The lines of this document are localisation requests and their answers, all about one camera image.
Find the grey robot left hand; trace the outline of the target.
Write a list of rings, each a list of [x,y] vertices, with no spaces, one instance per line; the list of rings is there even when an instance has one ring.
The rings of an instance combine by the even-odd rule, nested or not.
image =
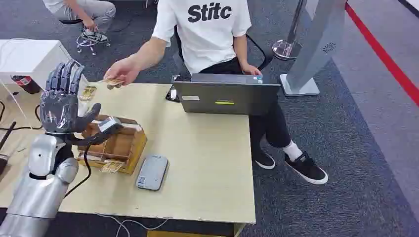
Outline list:
[[[101,104],[96,103],[83,116],[78,116],[78,91],[84,66],[73,59],[59,63],[50,72],[45,90],[41,94],[40,118],[47,133],[81,133],[98,115]]]

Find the person's right hand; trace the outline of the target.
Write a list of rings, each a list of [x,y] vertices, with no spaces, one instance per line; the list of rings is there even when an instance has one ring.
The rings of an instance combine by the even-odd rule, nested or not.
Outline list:
[[[141,69],[136,64],[136,59],[132,56],[115,62],[105,73],[104,80],[119,80],[122,85],[134,82]]]

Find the person's left hand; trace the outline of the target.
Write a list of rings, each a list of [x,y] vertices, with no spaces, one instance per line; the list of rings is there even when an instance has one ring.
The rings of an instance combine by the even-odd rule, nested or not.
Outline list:
[[[252,76],[262,75],[261,71],[257,67],[250,65],[249,63],[241,64],[241,69],[242,69],[242,72],[246,75],[252,75]]]

